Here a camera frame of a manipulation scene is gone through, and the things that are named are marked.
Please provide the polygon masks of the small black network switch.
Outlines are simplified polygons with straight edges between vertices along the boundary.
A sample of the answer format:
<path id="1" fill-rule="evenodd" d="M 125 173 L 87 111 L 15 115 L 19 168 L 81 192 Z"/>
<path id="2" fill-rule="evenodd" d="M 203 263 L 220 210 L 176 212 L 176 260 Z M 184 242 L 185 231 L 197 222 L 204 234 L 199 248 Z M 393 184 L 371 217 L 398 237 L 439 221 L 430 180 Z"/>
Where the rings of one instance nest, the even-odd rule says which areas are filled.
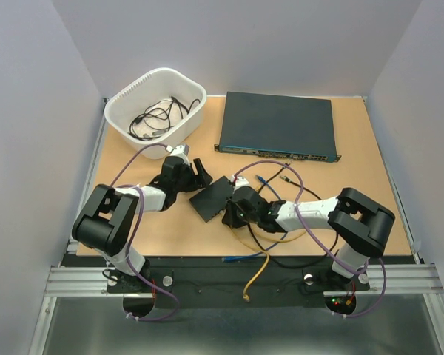
<path id="1" fill-rule="evenodd" d="M 225 209 L 226 202 L 233 191 L 234 186 L 227 177 L 223 176 L 191 197 L 189 202 L 202 220 L 207 223 Z"/>

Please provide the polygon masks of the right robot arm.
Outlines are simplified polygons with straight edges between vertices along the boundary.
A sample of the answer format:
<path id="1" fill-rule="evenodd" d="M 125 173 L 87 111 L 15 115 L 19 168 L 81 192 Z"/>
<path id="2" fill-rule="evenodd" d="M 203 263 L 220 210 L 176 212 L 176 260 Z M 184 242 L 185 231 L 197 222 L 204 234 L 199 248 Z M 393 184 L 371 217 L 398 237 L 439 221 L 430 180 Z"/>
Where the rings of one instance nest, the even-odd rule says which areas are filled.
<path id="1" fill-rule="evenodd" d="M 222 219 L 234 229 L 254 223 L 268 233 L 305 230 L 332 258 L 326 280 L 333 288 L 343 288 L 366 270 L 371 258 L 383 256 L 394 222 L 392 211 L 353 188 L 325 200 L 269 202 L 249 186 L 235 190 Z M 315 229 L 333 230 L 345 241 L 338 254 L 322 244 Z"/>

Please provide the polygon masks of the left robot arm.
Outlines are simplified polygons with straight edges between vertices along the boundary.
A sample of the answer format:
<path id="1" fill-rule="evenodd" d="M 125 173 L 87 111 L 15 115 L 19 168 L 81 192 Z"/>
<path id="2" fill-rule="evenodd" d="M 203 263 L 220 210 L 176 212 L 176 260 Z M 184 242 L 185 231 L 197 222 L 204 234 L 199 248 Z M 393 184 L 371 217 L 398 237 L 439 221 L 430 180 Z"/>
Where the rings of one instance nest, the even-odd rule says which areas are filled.
<path id="1" fill-rule="evenodd" d="M 206 188 L 212 181 L 199 158 L 190 163 L 169 156 L 145 186 L 98 184 L 77 216 L 71 236 L 125 274 L 124 282 L 133 291 L 143 291 L 149 285 L 149 261 L 130 242 L 134 215 L 140 221 L 144 212 L 166 211 L 178 193 Z"/>

